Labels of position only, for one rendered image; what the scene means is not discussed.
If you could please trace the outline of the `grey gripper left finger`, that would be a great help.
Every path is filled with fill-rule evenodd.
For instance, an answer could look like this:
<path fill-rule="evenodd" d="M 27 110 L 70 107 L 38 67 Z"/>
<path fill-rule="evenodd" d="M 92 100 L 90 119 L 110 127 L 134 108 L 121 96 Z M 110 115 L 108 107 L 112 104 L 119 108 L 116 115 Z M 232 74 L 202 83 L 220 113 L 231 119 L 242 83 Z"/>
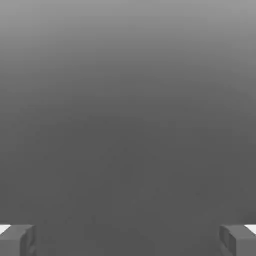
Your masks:
<path fill-rule="evenodd" d="M 36 226 L 0 224 L 0 256 L 37 256 Z"/>

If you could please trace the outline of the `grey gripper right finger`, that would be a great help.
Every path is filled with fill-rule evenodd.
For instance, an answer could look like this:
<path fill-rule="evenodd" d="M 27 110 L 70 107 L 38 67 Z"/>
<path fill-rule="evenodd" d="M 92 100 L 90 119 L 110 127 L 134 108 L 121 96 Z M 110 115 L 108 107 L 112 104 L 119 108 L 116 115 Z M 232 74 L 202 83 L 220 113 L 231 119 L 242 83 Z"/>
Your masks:
<path fill-rule="evenodd" d="M 221 256 L 256 256 L 256 224 L 221 225 Z"/>

